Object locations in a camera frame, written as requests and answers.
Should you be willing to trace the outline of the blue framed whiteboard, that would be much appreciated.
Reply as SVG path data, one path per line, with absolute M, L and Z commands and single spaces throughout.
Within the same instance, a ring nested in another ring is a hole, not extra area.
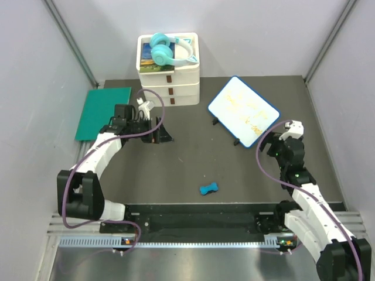
M 245 148 L 252 147 L 280 117 L 280 111 L 238 76 L 232 76 L 207 106 Z

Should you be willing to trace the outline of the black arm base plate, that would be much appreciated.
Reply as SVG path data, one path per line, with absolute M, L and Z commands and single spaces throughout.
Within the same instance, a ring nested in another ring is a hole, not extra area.
M 261 242 L 286 229 L 274 203 L 129 204 L 125 219 L 141 228 L 140 242 Z

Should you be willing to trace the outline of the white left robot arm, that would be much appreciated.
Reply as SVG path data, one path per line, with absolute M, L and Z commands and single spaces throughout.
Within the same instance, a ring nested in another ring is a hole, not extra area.
M 112 221 L 120 232 L 131 229 L 133 219 L 125 213 L 125 205 L 104 198 L 100 178 L 110 160 L 130 139 L 144 143 L 166 143 L 173 137 L 166 131 L 162 118 L 152 126 L 150 112 L 155 104 L 139 99 L 139 106 L 117 104 L 114 115 L 104 125 L 83 159 L 57 175 L 58 213 L 64 217 L 90 221 Z

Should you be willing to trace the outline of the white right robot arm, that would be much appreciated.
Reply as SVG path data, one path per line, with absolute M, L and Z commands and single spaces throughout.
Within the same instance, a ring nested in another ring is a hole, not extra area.
M 268 131 L 257 146 L 257 152 L 270 145 L 268 156 L 277 160 L 278 183 L 292 201 L 276 207 L 274 226 L 291 230 L 308 250 L 316 264 L 320 280 L 370 280 L 371 245 L 358 238 L 338 219 L 323 198 L 316 180 L 304 166 L 302 137 L 283 138 Z

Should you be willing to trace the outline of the blue bone-shaped eraser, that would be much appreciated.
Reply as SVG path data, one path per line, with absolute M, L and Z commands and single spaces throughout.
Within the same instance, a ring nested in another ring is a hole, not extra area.
M 217 183 L 215 183 L 215 182 L 210 183 L 209 185 L 206 185 L 206 186 L 201 186 L 199 188 L 200 194 L 202 196 L 208 195 L 210 193 L 215 193 L 218 190 L 219 190 L 219 187 L 218 187 Z

